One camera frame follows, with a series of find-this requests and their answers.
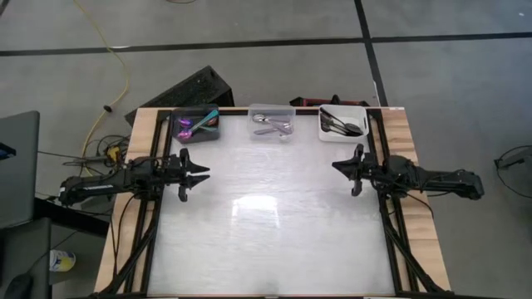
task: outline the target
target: yellow cable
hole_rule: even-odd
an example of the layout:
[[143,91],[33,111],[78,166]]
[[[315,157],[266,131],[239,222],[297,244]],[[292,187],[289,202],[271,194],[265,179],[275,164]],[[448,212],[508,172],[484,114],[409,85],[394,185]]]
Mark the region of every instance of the yellow cable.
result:
[[[112,49],[109,47],[109,44],[107,44],[106,39],[103,37],[103,32],[98,27],[98,24],[94,22],[94,19],[92,19],[91,14],[87,12],[87,10],[85,10],[85,8],[83,8],[83,6],[77,0],[73,0],[73,1],[77,5],[77,7],[81,10],[81,12],[83,12],[85,17],[89,20],[89,22],[91,22],[91,25],[94,27],[94,29],[96,29],[96,31],[98,32],[98,35],[100,36],[101,41],[106,46],[107,51],[111,53],[112,55],[114,55],[122,64],[124,76],[126,77],[126,86],[124,87],[124,90],[116,97],[116,99],[109,104],[109,106],[112,108],[112,106],[116,104],[119,100],[121,100],[126,95],[127,91],[130,89],[130,73],[128,72],[127,66],[124,63],[124,61],[122,61],[122,59],[118,56],[118,54],[112,51]],[[89,134],[86,136],[85,143],[83,144],[83,151],[81,152],[81,157],[85,158],[86,147],[87,147],[87,144],[89,143],[89,139],[92,137],[92,134],[94,134],[96,127],[98,126],[98,124],[100,124],[101,120],[103,119],[106,113],[108,112],[106,111],[101,112],[100,116],[98,116],[98,118],[96,119],[96,122],[94,123],[91,130],[89,131]],[[84,169],[90,176],[93,175],[91,171],[89,171],[89,169],[85,167]]]

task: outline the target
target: electronic device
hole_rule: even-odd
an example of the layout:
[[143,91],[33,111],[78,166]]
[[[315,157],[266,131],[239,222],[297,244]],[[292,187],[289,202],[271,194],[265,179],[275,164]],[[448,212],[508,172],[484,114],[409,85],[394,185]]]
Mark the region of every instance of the electronic device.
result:
[[[206,66],[146,102],[142,107],[188,107],[202,104],[234,107],[233,92],[211,66]],[[133,126],[136,109],[124,117]]]
[[33,219],[39,119],[37,111],[0,119],[0,141],[7,146],[0,149],[7,152],[6,159],[0,158],[0,178],[9,179],[0,182],[0,228]]
[[17,155],[17,151],[0,142],[0,160],[9,159]]
[[30,273],[15,276],[4,293],[4,299],[29,299],[32,294],[33,277]]

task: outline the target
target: clear plastic tray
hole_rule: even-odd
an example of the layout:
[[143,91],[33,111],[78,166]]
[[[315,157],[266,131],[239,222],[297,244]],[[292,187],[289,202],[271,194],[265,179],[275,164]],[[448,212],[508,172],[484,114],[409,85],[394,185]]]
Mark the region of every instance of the clear plastic tray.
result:
[[252,104],[248,132],[252,140],[290,141],[295,133],[296,110],[289,105]]

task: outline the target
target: yellow object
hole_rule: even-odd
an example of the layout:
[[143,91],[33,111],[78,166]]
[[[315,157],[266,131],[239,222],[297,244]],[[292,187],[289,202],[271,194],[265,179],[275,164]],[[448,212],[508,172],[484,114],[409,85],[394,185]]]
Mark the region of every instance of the yellow object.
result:
[[111,158],[113,162],[118,163],[118,157],[120,156],[120,148],[113,146],[107,150],[107,157]]
[[[130,73],[128,72],[127,66],[124,63],[124,61],[122,61],[122,59],[118,56],[118,54],[116,54],[111,49],[111,47],[109,47],[109,45],[107,44],[106,39],[103,37],[103,32],[98,27],[98,24],[94,22],[94,19],[92,19],[91,14],[89,14],[89,12],[87,12],[87,10],[85,10],[85,8],[83,8],[83,6],[77,0],[73,0],[73,1],[77,5],[77,7],[83,12],[83,14],[85,14],[85,17],[89,20],[89,22],[91,22],[91,25],[96,29],[96,31],[98,32],[98,35],[100,36],[101,41],[106,46],[107,51],[111,53],[112,55],[114,55],[116,59],[118,59],[120,63],[122,64],[124,76],[126,77],[126,86],[124,87],[124,90],[115,98],[115,100],[109,104],[109,106],[112,108],[118,101],[120,101],[126,95],[127,91],[130,89]],[[92,137],[92,134],[94,134],[96,127],[98,126],[98,124],[100,124],[101,120],[103,119],[106,113],[107,113],[106,111],[101,112],[100,116],[98,116],[98,118],[96,119],[96,122],[94,123],[91,130],[89,131],[89,134],[86,136],[85,143],[83,144],[83,151],[81,152],[81,157],[85,158],[86,146],[89,143],[89,139]],[[93,175],[91,171],[89,171],[89,169],[85,168],[85,171],[90,176]]]
[[62,250],[50,250],[50,271],[67,272],[76,264],[76,255]]

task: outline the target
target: laptop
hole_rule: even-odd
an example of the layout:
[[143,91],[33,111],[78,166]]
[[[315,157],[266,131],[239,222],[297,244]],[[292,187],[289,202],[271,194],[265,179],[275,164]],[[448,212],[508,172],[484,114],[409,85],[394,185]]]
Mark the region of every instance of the laptop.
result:
[[39,119],[37,111],[0,119],[0,229],[33,218]]

